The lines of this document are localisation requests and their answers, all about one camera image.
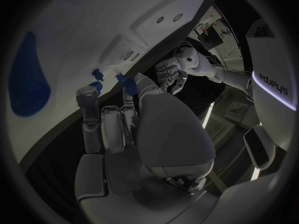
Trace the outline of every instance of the circular light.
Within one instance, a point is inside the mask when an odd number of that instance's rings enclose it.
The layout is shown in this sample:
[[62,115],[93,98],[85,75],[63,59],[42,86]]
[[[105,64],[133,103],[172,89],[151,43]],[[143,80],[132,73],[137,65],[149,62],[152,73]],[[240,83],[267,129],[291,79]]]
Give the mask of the circular light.
[[183,16],[183,14],[179,14],[179,15],[177,15],[177,16],[173,19],[173,21],[178,21],[182,16]]
[[163,16],[162,16],[162,17],[160,17],[160,18],[158,19],[157,23],[160,23],[160,22],[162,22],[162,21],[163,21],[163,19],[164,19],[164,17],[163,17]]

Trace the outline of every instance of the purple light strip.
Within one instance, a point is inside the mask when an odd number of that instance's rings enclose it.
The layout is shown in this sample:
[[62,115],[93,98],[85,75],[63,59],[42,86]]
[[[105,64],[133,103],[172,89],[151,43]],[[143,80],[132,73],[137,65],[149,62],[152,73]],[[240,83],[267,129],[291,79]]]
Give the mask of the purple light strip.
[[270,90],[268,90],[265,86],[263,86],[258,79],[255,77],[254,72],[252,72],[252,78],[254,79],[254,81],[266,92],[268,92],[271,96],[273,96],[274,98],[276,98],[277,100],[279,100],[281,103],[283,103],[284,105],[286,105],[287,107],[291,108],[292,110],[296,111],[296,107],[290,105],[289,103],[287,103],[286,101],[284,101],[282,98],[278,97],[277,95],[275,95],[273,92],[271,92]]

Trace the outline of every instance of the vent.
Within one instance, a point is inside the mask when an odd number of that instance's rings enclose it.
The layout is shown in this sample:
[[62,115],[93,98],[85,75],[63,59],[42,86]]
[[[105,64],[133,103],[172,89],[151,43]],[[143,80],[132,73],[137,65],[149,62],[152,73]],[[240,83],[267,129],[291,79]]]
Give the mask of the vent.
[[234,115],[241,115],[246,106],[247,105],[243,103],[233,102],[226,110],[226,112]]

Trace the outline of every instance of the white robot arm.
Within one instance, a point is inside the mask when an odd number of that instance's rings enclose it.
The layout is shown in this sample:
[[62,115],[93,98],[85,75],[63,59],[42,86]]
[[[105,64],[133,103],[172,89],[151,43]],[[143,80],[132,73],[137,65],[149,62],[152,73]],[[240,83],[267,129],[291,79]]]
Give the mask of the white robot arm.
[[176,85],[171,90],[173,94],[182,90],[187,80],[187,74],[189,74],[206,76],[217,83],[224,82],[244,91],[247,98],[252,101],[251,77],[239,72],[225,71],[220,64],[211,64],[204,55],[193,47],[185,48],[175,57],[156,64],[155,69],[162,90],[166,91],[167,86],[172,85],[177,80]]

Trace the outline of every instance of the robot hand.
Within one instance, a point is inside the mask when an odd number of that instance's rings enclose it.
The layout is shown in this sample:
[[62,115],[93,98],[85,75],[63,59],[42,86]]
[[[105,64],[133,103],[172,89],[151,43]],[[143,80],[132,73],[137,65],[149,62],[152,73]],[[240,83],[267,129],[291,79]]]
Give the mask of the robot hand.
[[185,71],[177,62],[175,57],[159,62],[155,65],[158,83],[163,91],[167,91],[167,87],[171,86],[177,80],[175,86],[171,89],[171,93],[175,95],[180,92],[188,78]]

